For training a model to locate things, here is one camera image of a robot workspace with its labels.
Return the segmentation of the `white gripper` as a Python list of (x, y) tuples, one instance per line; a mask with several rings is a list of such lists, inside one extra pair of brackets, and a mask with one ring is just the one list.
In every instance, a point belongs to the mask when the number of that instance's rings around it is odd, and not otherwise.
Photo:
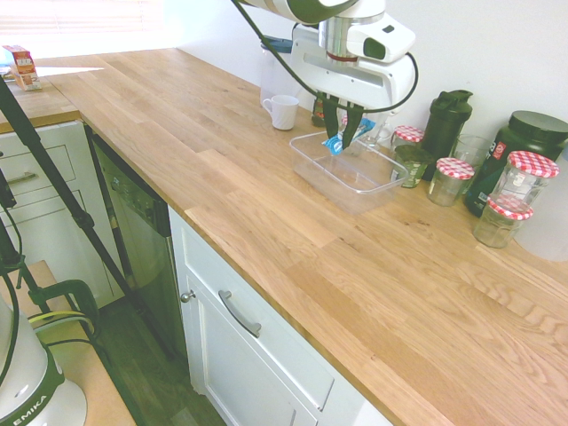
[(371, 59), (358, 59), (347, 65), (332, 60), (319, 46), (319, 34), (312, 28), (298, 26), (293, 30), (291, 68), (311, 89), (337, 98), (322, 100), (327, 137), (338, 133), (338, 98), (357, 104), (347, 109), (343, 130), (343, 150), (351, 144), (362, 119), (362, 107), (396, 108), (412, 91), (415, 71), (408, 56), (391, 64)]

